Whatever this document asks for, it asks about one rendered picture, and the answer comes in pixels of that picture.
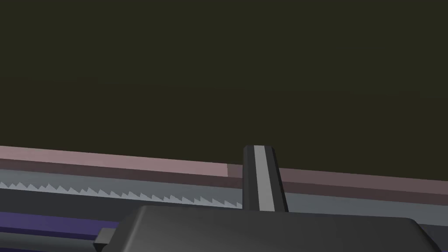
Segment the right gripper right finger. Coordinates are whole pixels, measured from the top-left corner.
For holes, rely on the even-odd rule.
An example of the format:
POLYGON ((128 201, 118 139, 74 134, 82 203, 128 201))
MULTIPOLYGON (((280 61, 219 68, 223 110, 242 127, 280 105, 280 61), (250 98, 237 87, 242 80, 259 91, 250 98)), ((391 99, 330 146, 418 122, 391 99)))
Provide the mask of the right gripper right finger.
POLYGON ((272 146, 259 146, 259 210, 289 211, 275 150, 272 146))

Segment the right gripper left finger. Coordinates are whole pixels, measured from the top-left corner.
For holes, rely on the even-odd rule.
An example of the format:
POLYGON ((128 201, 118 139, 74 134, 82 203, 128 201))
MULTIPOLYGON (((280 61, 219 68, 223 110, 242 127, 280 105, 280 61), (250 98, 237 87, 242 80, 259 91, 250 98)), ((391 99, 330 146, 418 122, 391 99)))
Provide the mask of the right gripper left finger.
POLYGON ((242 206, 244 210, 267 211, 266 200, 260 198, 257 170, 266 164, 263 145, 248 145, 243 150, 242 206))

